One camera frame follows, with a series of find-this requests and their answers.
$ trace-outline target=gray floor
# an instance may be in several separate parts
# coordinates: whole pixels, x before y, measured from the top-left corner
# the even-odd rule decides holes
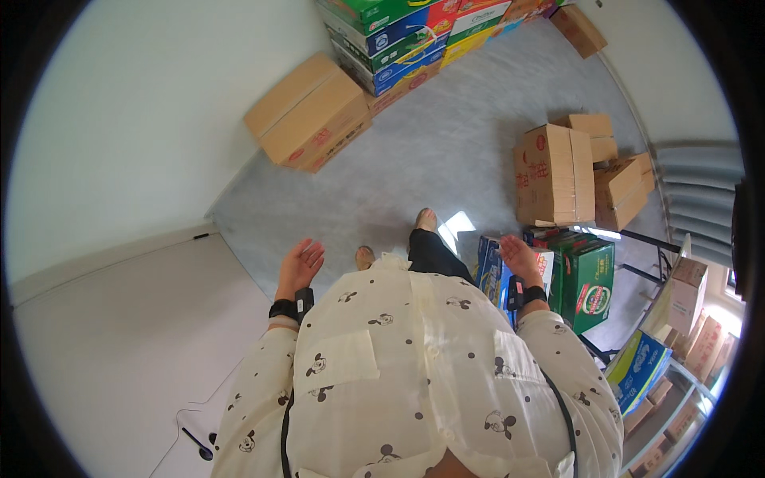
[[[525,24],[456,61],[374,119],[373,127],[318,174],[273,165],[260,153],[218,201],[213,217],[258,286],[273,298],[282,256],[301,238],[326,246],[314,280],[321,296],[355,270],[362,244],[405,254],[424,206],[446,220],[464,211],[476,232],[459,235],[468,267],[477,236],[521,230],[515,219],[512,148],[523,132],[572,112],[611,117],[621,154],[646,151],[627,102],[597,57],[582,60],[548,21]],[[657,191],[629,229],[666,238]],[[624,238],[617,264],[650,271],[656,249]],[[609,320],[588,332],[618,348],[653,284],[618,270]]]

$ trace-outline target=foot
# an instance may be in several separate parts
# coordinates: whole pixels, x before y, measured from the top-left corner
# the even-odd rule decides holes
[[[429,207],[424,208],[417,215],[417,221],[415,222],[415,229],[424,229],[426,231],[435,232],[435,213]]]
[[[365,271],[372,267],[375,262],[375,253],[369,246],[361,246],[356,249],[356,267],[360,271]]]

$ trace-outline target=white wall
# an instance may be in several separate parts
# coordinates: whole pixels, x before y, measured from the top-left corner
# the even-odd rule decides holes
[[[8,277],[196,226],[256,152],[250,106],[317,50],[311,0],[94,0],[34,95],[11,173]]]
[[[649,141],[737,141],[717,78],[665,0],[579,0],[631,97]]]

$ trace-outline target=white shirt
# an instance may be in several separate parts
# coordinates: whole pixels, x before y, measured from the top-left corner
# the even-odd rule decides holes
[[[273,329],[243,360],[212,476],[421,478],[451,450],[481,478],[619,476],[623,425],[590,354],[559,315],[507,317],[462,278],[409,272],[383,254],[345,274],[300,333]]]

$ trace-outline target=left hand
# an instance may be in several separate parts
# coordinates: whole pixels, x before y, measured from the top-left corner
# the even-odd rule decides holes
[[[311,285],[324,264],[324,246],[307,237],[300,241],[282,260],[279,287],[275,299],[295,300],[295,292]]]

